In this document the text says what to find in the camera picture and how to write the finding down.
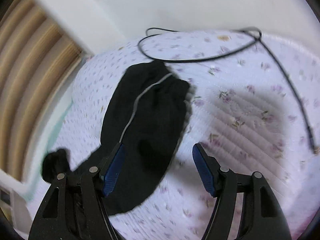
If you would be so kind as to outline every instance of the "wooden slat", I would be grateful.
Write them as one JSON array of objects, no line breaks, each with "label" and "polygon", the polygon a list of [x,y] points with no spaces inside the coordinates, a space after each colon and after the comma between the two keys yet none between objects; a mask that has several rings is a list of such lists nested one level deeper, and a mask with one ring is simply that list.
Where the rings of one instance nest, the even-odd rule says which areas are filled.
[{"label": "wooden slat", "polygon": [[36,118],[60,77],[78,57],[79,51],[67,37],[62,37],[49,51],[22,97],[10,137],[8,173],[21,179],[28,141]]},{"label": "wooden slat", "polygon": [[12,4],[9,6],[5,14],[3,15],[1,21],[0,21],[0,27],[5,22],[5,20],[8,18],[8,16],[12,13],[12,11],[15,9],[15,7],[21,2],[21,0],[13,0]]},{"label": "wooden slat", "polygon": [[13,63],[35,30],[43,23],[45,15],[39,7],[33,7],[14,30],[0,53],[0,94]]},{"label": "wooden slat", "polygon": [[47,123],[49,116],[52,113],[52,109],[56,107],[56,104],[58,103],[60,97],[64,94],[65,89],[70,85],[71,80],[75,78],[77,71],[82,66],[80,65],[81,61],[82,58],[81,55],[79,55],[76,60],[70,65],[70,67],[64,72],[56,86],[50,92],[50,95],[48,96],[44,106],[41,108],[41,111],[37,116],[28,141],[27,150],[25,152],[21,182],[27,181],[28,177],[32,173],[30,170],[30,165],[33,162],[32,159],[35,156],[35,149],[37,147],[37,142],[40,140],[40,134],[42,133],[44,126],[46,126],[45,124]]},{"label": "wooden slat", "polygon": [[33,73],[41,63],[41,60],[59,38],[61,38],[61,34],[59,33],[57,25],[50,19],[44,21],[31,36],[10,71],[0,96],[1,163],[6,163],[7,161],[7,147],[12,120],[19,106],[23,92]]},{"label": "wooden slat", "polygon": [[33,7],[33,0],[22,0],[0,27],[0,52],[17,25]]}]

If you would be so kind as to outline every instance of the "purple flower pattern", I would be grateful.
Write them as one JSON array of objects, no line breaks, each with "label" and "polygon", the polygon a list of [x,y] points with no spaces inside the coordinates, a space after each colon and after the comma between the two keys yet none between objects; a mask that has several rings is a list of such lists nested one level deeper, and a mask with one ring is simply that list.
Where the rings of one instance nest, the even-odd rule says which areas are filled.
[{"label": "purple flower pattern", "polygon": [[293,60],[300,62],[300,59],[299,59],[299,56],[298,56],[298,55],[294,55]]},{"label": "purple flower pattern", "polygon": [[306,161],[300,161],[300,170],[304,170]]},{"label": "purple flower pattern", "polygon": [[293,115],[289,115],[288,119],[289,119],[290,122],[294,122],[297,119],[297,117],[293,116]]},{"label": "purple flower pattern", "polygon": [[254,85],[247,85],[246,86],[246,89],[247,89],[247,91],[249,92],[249,93],[255,93],[255,87],[254,87]]},{"label": "purple flower pattern", "polygon": [[230,52],[230,49],[225,46],[220,46],[220,50],[217,51],[218,54],[225,54]]},{"label": "purple flower pattern", "polygon": [[204,57],[204,53],[203,53],[203,52],[196,53],[196,54],[194,54],[193,57],[194,57],[194,58]]},{"label": "purple flower pattern", "polygon": [[313,107],[314,108],[318,108],[320,106],[320,101],[316,98],[314,101],[313,101]]},{"label": "purple flower pattern", "polygon": [[161,217],[159,217],[158,215],[156,215],[156,218],[157,218],[161,223],[163,223]]},{"label": "purple flower pattern", "polygon": [[261,63],[261,69],[263,69],[264,71],[267,71],[270,68],[269,63]]}]

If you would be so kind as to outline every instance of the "mattress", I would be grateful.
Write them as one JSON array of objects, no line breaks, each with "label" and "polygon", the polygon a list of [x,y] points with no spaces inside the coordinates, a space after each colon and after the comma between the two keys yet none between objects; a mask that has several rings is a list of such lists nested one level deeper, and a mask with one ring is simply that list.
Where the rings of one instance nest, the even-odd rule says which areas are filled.
[{"label": "mattress", "polygon": [[[252,40],[245,34],[207,30],[167,33],[143,42],[143,50],[162,59],[199,59],[232,51]],[[283,64],[320,143],[320,59],[302,44],[263,33],[262,40]],[[130,65],[149,62],[138,40],[96,55],[79,71],[73,105],[52,150],[70,150],[75,169],[100,144],[103,117],[116,86]],[[270,55],[260,45],[222,59],[167,64],[195,88],[192,115],[179,148],[157,190],[130,212],[110,217],[127,240],[200,239],[214,207],[192,160],[201,142],[208,155],[234,172],[260,171],[272,187],[296,239],[320,206],[320,157],[310,149],[297,99]],[[28,203],[34,217],[49,185],[40,180]],[[236,238],[242,196],[229,239]]]}]

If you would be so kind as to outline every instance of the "bed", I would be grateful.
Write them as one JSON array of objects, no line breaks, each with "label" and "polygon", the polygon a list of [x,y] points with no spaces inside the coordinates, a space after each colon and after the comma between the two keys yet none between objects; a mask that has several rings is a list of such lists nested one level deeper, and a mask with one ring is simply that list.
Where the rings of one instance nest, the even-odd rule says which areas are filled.
[{"label": "bed", "polygon": [[[201,58],[232,51],[250,39],[217,30],[169,33],[146,40],[143,50],[162,59]],[[290,74],[319,143],[316,91],[320,60],[295,41],[267,33],[263,41]],[[123,71],[150,61],[138,51],[137,42],[96,55],[75,78],[73,105],[51,148],[68,148],[72,169],[99,146],[103,116]],[[309,149],[297,101],[272,58],[257,44],[224,59],[168,67],[196,89],[189,124],[158,189],[131,212],[111,217],[113,226],[132,240],[201,238],[214,205],[191,157],[193,144],[201,142],[210,155],[233,171],[264,174],[297,239],[320,205],[316,186],[320,160]],[[38,182],[28,203],[32,216],[48,187],[44,181]],[[229,239],[236,237],[241,196],[237,203]]]}]

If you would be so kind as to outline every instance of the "white cable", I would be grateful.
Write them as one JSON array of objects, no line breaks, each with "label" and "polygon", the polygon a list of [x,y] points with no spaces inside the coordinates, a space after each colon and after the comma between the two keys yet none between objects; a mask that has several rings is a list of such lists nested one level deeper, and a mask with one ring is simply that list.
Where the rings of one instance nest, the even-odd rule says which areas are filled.
[{"label": "white cable", "polygon": [[125,131],[127,130],[127,128],[129,127],[129,125],[132,123],[132,120],[137,112],[137,108],[138,108],[138,102],[139,102],[139,99],[145,94],[147,93],[153,86],[155,85],[158,85],[160,84],[161,82],[163,82],[166,78],[172,76],[172,73],[169,73],[167,75],[165,75],[162,79],[160,79],[158,82],[156,83],[153,83],[152,85],[148,86],[140,95],[137,96],[136,100],[134,101],[133,103],[133,112],[132,112],[132,115],[131,115],[131,118],[129,120],[129,122],[127,123],[127,125],[125,126],[125,128],[123,129],[123,132],[122,132],[122,135],[120,137],[120,140],[119,140],[119,143],[122,142],[122,139],[123,139],[123,136],[125,134]]}]

